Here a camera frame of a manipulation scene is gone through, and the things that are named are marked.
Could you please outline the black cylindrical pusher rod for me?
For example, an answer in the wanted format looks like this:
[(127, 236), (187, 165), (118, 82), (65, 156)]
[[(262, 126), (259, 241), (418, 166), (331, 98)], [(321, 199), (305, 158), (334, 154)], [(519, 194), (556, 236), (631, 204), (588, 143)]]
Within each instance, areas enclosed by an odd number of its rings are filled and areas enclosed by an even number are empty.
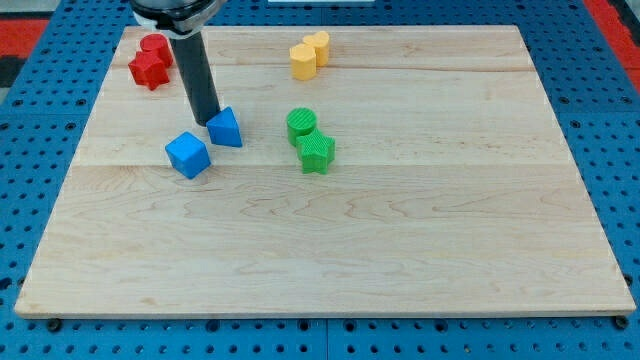
[(194, 120), (205, 126), (221, 108), (202, 34), (171, 39), (170, 44)]

